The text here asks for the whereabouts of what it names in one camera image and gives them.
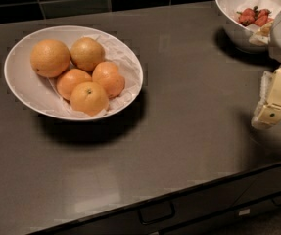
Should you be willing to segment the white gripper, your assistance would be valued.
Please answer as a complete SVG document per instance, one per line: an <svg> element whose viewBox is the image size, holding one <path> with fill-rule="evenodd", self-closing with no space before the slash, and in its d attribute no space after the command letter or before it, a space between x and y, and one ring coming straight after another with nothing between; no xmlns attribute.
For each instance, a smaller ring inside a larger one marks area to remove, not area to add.
<svg viewBox="0 0 281 235"><path fill-rule="evenodd" d="M272 59L281 63L281 11L270 31L268 51ZM263 73L259 96L251 125L259 130L269 129L281 121L281 66Z"/></svg>

